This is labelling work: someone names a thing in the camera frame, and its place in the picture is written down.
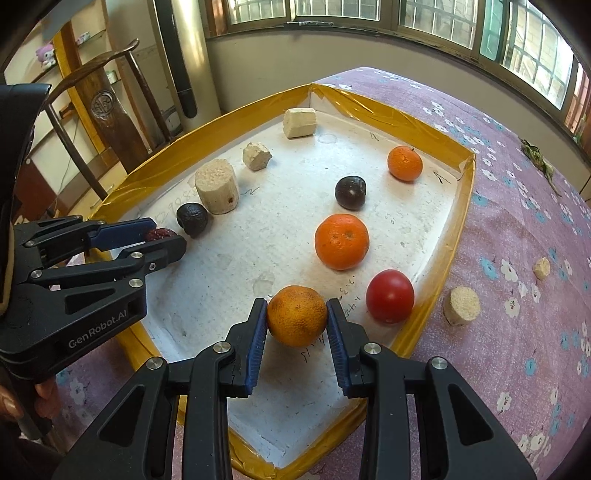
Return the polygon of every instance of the pink tablecloth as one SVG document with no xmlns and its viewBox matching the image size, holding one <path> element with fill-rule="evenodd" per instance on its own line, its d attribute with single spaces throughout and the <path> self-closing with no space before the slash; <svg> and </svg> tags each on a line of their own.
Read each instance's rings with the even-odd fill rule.
<svg viewBox="0 0 591 480">
<path fill-rule="evenodd" d="M 498 416 L 543 480 L 562 461 L 591 414 L 586 319 L 591 307 L 591 210 L 556 172 L 556 196 L 520 151 L 517 135 L 445 93 L 392 73 L 360 68 L 319 83 L 387 103 L 433 125 L 476 153 L 476 183 L 460 247 L 444 289 L 476 290 L 482 313 L 451 327 L 440 303 L 414 358 L 442 355 Z M 536 279 L 541 257 L 551 273 Z M 132 371 L 111 341 L 58 375 L 59 427 L 74 441 Z M 177 429 L 180 442 L 182 428 Z M 416 431 L 412 433 L 416 445 Z M 360 427 L 304 476 L 354 480 Z M 178 455 L 175 456 L 176 477 Z M 418 475 L 418 451 L 413 458 Z M 235 478 L 242 476 L 235 472 Z"/>
</svg>

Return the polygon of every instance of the white styrofoam tray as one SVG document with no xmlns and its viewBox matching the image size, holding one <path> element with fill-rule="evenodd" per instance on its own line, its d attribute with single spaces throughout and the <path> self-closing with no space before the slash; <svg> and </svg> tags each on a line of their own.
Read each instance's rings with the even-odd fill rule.
<svg viewBox="0 0 591 480">
<path fill-rule="evenodd" d="M 397 326 L 374 322 L 365 307 L 370 280 L 386 268 L 404 272 L 415 290 L 437 248 L 458 190 L 459 173 L 419 152 L 423 173 L 413 183 L 388 172 L 389 151 L 401 142 L 347 119 L 314 94 L 318 110 L 313 137 L 288 140 L 277 117 L 203 159 L 169 182 L 124 219 L 149 216 L 158 227 L 182 232 L 177 208 L 199 202 L 194 172 L 203 162 L 225 158 L 238 178 L 237 208 L 212 218 L 180 262 L 147 279 L 148 315 L 142 321 L 169 362 L 191 358 L 226 337 L 247 319 L 255 298 L 269 300 L 297 284 L 325 299 L 340 298 L 349 320 L 361 323 L 372 341 L 390 345 Z M 273 158 L 253 172 L 242 162 L 248 142 L 266 145 Z M 367 183 L 367 199 L 353 212 L 367 226 L 370 247 L 351 271 L 325 267 L 314 251 L 317 226 L 332 213 L 351 213 L 335 201 L 335 184 L 348 175 Z M 296 460 L 350 400 L 337 386 L 326 333 L 308 348 L 279 344 L 271 335 L 258 386 L 246 400 L 228 401 L 228 422 L 267 462 L 278 468 Z"/>
</svg>

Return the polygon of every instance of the wooden chair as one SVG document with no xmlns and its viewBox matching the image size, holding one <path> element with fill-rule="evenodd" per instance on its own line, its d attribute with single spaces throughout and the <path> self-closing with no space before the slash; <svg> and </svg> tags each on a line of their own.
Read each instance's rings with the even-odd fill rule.
<svg viewBox="0 0 591 480">
<path fill-rule="evenodd" d="M 103 143 L 113 149 L 113 152 L 119 158 L 125 171 L 127 173 L 132 172 L 148 159 L 148 150 L 134 123 L 125 112 L 109 83 L 103 69 L 107 63 L 120 57 L 126 58 L 131 71 L 144 94 L 148 106 L 150 107 L 150 111 L 164 136 L 165 143 L 168 144 L 172 141 L 172 136 L 170 135 L 164 118 L 160 113 L 160 109 L 156 104 L 154 95 L 132 55 L 132 51 L 138 45 L 139 40 L 136 38 L 122 50 L 113 50 L 102 53 L 82 65 L 82 67 L 74 70 L 51 91 L 44 105 L 44 110 L 47 113 L 57 136 L 63 143 L 68 154 L 72 157 L 72 161 L 80 170 L 86 181 L 90 184 L 91 188 L 102 200 L 107 196 L 105 189 L 93 175 L 84 159 L 82 159 L 82 156 L 74 146 L 73 141 L 62 126 L 60 118 L 54 110 L 52 103 L 65 90 L 72 88 L 78 83 L 80 83 L 81 86 L 83 85 L 83 88 L 86 90 L 89 90 L 91 95 L 84 95 L 84 97 L 81 96 L 81 98 L 96 126 L 99 136 L 103 140 Z"/>
</svg>

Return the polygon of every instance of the plush toy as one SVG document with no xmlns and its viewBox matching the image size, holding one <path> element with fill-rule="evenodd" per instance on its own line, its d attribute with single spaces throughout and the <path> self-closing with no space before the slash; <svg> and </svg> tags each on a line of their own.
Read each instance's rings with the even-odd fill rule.
<svg viewBox="0 0 591 480">
<path fill-rule="evenodd" d="M 80 37 L 76 39 L 77 45 L 82 45 L 86 40 L 90 38 L 90 32 L 84 32 Z"/>
<path fill-rule="evenodd" d="M 41 62 L 41 68 L 43 70 L 47 70 L 56 64 L 55 52 L 51 43 L 36 49 L 35 54 L 37 55 L 37 60 Z"/>
</svg>

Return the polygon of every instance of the red tomato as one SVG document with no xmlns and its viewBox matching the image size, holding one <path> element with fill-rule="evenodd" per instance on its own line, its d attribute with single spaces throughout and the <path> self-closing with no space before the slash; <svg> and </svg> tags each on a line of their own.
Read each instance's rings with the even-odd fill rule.
<svg viewBox="0 0 591 480">
<path fill-rule="evenodd" d="M 384 270 L 369 282 L 365 303 L 375 320 L 384 323 L 402 322 L 413 310 L 413 284 L 398 270 Z"/>
</svg>

